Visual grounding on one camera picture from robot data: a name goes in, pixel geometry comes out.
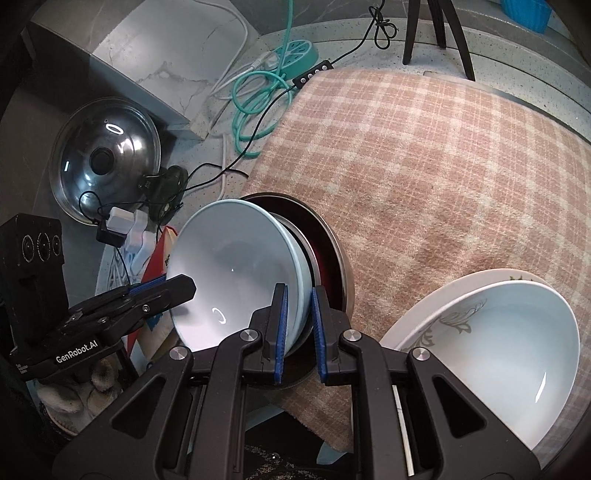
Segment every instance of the light blue bowl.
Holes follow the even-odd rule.
[[[168,262],[167,278],[180,274],[191,277],[197,291],[171,313],[180,339],[193,352],[247,328],[252,312],[271,304],[276,283],[288,287],[286,352],[304,327],[312,289],[306,256],[254,203],[220,200],[195,213]]]

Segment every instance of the black speaker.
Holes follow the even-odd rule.
[[[12,335],[11,363],[21,373],[68,313],[61,245],[56,219],[20,213],[0,226],[0,296]]]

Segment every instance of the blue container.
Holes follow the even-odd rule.
[[[544,0],[501,0],[503,12],[520,25],[544,33],[552,9]]]

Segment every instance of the white bowl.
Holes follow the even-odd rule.
[[[558,418],[579,363],[569,304],[533,281],[504,281],[438,309],[400,344],[429,348],[525,445]]]
[[[247,328],[252,312],[271,304],[276,283],[288,286],[288,352],[304,326],[312,279],[295,239],[269,213],[243,200],[220,200],[181,230],[167,278],[188,275],[197,291],[172,309],[173,323],[193,352],[217,346]]]

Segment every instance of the teal power strip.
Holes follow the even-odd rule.
[[[279,58],[282,57],[283,46],[274,50]],[[309,40],[292,40],[287,44],[281,73],[286,80],[291,80],[298,75],[310,70],[318,61],[318,50]]]

